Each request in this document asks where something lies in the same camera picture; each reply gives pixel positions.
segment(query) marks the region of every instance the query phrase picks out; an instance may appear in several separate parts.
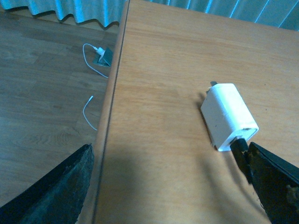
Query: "white charging cable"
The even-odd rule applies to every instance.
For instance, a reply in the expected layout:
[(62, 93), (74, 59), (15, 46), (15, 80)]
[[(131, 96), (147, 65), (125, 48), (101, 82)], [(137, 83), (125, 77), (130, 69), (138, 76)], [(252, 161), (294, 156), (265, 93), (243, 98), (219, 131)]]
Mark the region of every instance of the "white charging cable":
[(107, 76), (105, 76), (104, 74), (100, 73), (99, 71), (97, 71), (96, 69), (94, 69), (92, 66), (90, 66), (90, 65), (88, 64), (88, 62), (87, 62), (87, 60), (86, 60), (86, 56), (85, 56), (85, 51), (84, 51), (84, 48), (85, 48), (86, 45), (91, 46), (93, 49), (95, 49), (96, 52), (97, 52), (99, 55), (101, 55), (101, 58), (103, 57), (103, 55), (104, 55), (104, 53), (105, 53), (105, 50), (104, 50), (103, 48), (96, 48), (95, 46), (93, 46), (93, 45), (91, 45), (91, 44), (89, 44), (89, 43), (85, 43), (85, 44), (83, 44), (83, 47), (82, 47), (84, 61), (85, 61), (85, 63), (87, 64), (87, 66), (88, 66), (89, 68), (91, 68), (93, 71), (99, 73), (101, 76), (103, 76), (103, 77), (105, 77), (105, 78), (108, 78)]
[(82, 112), (83, 112), (83, 116), (84, 116), (85, 120), (87, 121), (87, 123), (89, 124), (89, 126), (92, 127), (95, 131), (97, 131), (97, 129), (96, 129), (94, 126), (92, 126), (92, 124), (88, 121), (87, 117), (85, 116), (85, 108), (87, 107), (88, 103), (89, 103), (92, 99), (93, 99), (93, 96), (91, 96), (91, 97), (89, 98), (89, 100), (87, 101), (87, 103), (86, 103), (85, 106), (83, 107), (83, 111), (82, 111)]

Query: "white usb power adapter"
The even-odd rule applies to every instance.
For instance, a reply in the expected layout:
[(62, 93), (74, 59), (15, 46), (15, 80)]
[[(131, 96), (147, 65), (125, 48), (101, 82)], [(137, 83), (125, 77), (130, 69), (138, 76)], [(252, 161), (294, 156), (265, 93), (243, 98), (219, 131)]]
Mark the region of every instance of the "white usb power adapter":
[(220, 152), (229, 151), (233, 140), (243, 138), (248, 141), (258, 131), (256, 122), (234, 84), (214, 82), (200, 109), (212, 144)]

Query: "power adapter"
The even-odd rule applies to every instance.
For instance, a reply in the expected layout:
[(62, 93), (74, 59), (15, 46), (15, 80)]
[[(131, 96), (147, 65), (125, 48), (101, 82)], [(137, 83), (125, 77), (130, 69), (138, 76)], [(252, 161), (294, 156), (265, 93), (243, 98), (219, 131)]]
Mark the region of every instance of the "power adapter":
[(235, 139), (248, 141), (259, 128), (234, 84), (211, 85), (200, 109), (213, 146), (230, 151)]

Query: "charger on floor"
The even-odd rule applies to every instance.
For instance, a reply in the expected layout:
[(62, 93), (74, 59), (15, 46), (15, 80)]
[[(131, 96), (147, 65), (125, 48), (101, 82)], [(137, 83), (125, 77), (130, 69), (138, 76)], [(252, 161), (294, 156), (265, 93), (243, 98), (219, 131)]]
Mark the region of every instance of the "charger on floor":
[(233, 140), (248, 141), (259, 128), (234, 84), (211, 82), (211, 85), (201, 112), (213, 146), (220, 152), (230, 151)]

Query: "cable plug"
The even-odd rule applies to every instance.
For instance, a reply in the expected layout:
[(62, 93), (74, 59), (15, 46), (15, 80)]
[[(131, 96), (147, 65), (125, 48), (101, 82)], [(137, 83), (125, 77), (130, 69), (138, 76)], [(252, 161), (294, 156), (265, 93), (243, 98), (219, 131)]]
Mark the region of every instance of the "cable plug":
[(101, 47), (99, 47), (98, 49), (95, 49), (96, 52), (101, 55), (101, 58), (104, 56), (105, 50)]

